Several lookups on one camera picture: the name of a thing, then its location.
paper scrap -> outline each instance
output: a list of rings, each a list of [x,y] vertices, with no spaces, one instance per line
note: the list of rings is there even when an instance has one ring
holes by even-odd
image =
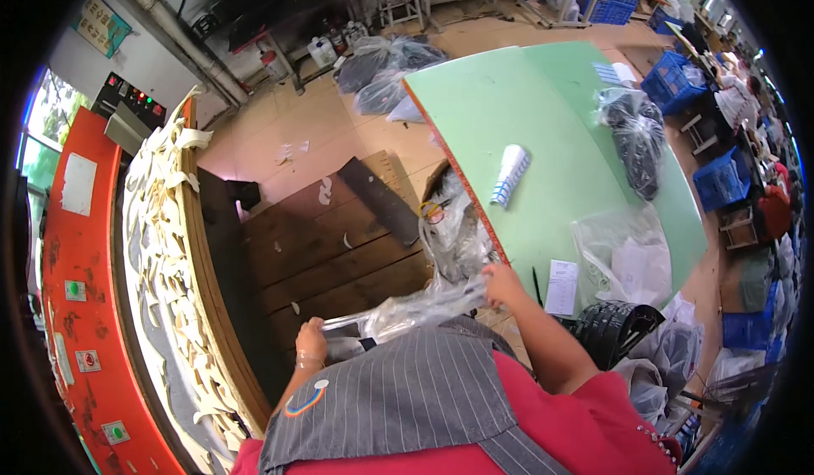
[[[322,177],[322,185],[319,186],[319,195],[317,199],[323,205],[331,205],[331,186],[334,182],[329,176]]]
[[[67,156],[65,185],[62,188],[63,210],[90,216],[90,199],[94,193],[96,163],[74,154]]]
[[[566,317],[574,314],[576,277],[579,272],[577,264],[559,259],[551,260],[549,290],[545,294],[545,312]]]
[[[628,65],[615,62],[613,64],[613,70],[616,71],[616,75],[622,81],[622,84],[625,86],[630,86],[633,83],[636,83],[636,75],[633,73],[633,69],[631,69]]]

gray apron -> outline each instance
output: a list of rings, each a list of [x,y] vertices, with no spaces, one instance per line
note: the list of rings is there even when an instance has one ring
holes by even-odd
[[[477,443],[510,475],[566,475],[518,427],[493,349],[514,358],[503,337],[460,317],[321,370],[271,419],[259,472]]]

sign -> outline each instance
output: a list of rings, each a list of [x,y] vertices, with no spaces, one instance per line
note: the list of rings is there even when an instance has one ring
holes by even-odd
[[[108,58],[116,53],[119,44],[132,30],[102,0],[87,0],[82,6],[82,13],[71,27]]]
[[[85,283],[81,281],[66,281],[65,299],[74,300],[76,302],[87,302],[88,298],[85,295]]]
[[[130,435],[127,434],[127,429],[125,429],[125,425],[121,423],[121,420],[111,422],[110,424],[102,424],[102,430],[111,445],[126,442],[130,439]]]
[[[102,370],[96,350],[76,351],[76,362],[79,364],[79,372]]]

wooden platform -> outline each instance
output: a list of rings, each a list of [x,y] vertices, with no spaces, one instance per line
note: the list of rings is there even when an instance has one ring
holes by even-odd
[[[402,189],[385,151],[362,162],[414,203],[415,193],[409,185]],[[327,179],[328,205],[319,201],[326,185],[317,181],[243,224],[259,306],[269,315],[275,343],[292,357],[300,325],[309,318],[365,311],[421,289],[432,277],[421,242],[405,247],[336,173]],[[298,304],[299,315],[291,303]]]

wooden stool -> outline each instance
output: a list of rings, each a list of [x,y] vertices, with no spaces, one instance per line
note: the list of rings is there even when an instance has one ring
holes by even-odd
[[[718,142],[718,136],[715,135],[715,129],[713,125],[712,136],[704,139],[702,133],[698,131],[699,127],[698,123],[701,121],[702,117],[701,114],[696,114],[692,120],[687,122],[684,127],[681,128],[681,133],[689,133],[690,139],[693,140],[693,144],[695,144],[695,150],[693,150],[693,155],[698,155],[704,152],[709,147],[713,146]]]
[[[718,231],[726,232],[729,236],[727,250],[739,249],[741,247],[755,246],[759,243],[757,232],[755,231],[754,216],[752,216],[752,206],[743,208],[721,216],[724,224]]]

